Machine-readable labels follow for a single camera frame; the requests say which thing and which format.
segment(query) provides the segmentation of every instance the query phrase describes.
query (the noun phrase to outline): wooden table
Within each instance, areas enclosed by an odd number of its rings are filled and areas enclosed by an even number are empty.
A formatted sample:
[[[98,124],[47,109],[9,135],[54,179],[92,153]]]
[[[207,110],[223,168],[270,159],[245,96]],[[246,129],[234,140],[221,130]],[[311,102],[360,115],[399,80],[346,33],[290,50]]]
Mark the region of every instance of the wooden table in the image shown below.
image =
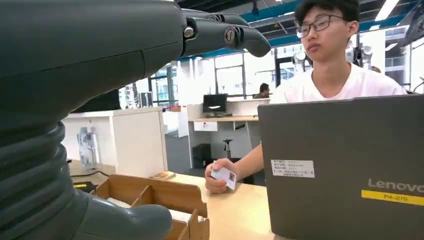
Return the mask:
[[[224,116],[198,118],[193,122],[258,122],[258,116]]]
[[[113,174],[114,167],[103,166],[103,172]],[[78,161],[70,164],[71,175],[81,174]],[[107,177],[97,173],[89,177],[73,177],[74,182],[91,181],[100,184]],[[209,240],[284,240],[271,232],[267,189],[263,186],[239,184],[235,192],[210,194],[203,177],[177,174],[170,182],[197,185],[202,200],[207,203],[210,219]]]

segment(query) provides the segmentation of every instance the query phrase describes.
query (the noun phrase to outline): glasses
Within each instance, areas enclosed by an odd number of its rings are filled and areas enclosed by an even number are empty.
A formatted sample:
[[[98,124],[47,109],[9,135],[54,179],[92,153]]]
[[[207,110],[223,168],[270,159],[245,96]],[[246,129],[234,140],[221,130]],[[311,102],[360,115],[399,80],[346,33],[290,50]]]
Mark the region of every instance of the glasses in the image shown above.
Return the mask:
[[[338,18],[338,19],[343,20],[343,17],[336,16],[336,15],[322,16],[322,17],[318,18],[317,20],[315,20],[311,24],[306,24],[306,25],[302,25],[302,26],[298,27],[296,29],[297,37],[300,38],[300,39],[306,37],[309,34],[309,32],[311,31],[311,27],[313,27],[313,29],[316,32],[326,30],[330,26],[330,22],[331,22],[332,18]]]

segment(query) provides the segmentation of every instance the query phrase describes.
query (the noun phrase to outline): yellow label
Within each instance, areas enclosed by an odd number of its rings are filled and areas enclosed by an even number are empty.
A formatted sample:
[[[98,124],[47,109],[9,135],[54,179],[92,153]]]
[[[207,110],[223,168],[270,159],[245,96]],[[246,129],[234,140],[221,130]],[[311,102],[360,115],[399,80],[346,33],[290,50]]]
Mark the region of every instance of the yellow label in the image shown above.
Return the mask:
[[[86,184],[78,184],[78,185],[74,185],[73,187],[74,188],[85,188],[85,187],[87,187],[87,185]]]
[[[375,199],[375,200],[396,202],[401,204],[412,204],[412,205],[424,206],[424,197],[421,197],[421,196],[411,196],[411,195],[402,195],[402,194],[396,194],[391,192],[362,190],[362,197],[364,199]]]

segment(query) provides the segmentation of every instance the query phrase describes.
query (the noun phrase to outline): gray laptop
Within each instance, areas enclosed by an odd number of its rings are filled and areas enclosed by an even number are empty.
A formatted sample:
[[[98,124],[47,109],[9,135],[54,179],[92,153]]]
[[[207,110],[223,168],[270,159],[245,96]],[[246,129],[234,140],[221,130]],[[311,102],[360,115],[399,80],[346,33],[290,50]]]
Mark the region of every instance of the gray laptop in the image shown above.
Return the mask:
[[[424,95],[258,112],[273,233],[424,240]]]

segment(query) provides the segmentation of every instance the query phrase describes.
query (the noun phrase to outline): lenovo logo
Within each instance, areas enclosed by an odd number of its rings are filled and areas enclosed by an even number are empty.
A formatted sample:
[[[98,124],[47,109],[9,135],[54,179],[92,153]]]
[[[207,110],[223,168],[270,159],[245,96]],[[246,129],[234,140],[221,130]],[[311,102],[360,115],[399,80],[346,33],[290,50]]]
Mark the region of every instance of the lenovo logo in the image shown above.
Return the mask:
[[[388,182],[388,181],[377,181],[373,183],[373,180],[368,179],[368,186],[372,188],[380,188],[380,189],[393,189],[399,191],[409,191],[409,192],[419,192],[424,193],[424,185],[411,185],[405,183],[398,182]]]

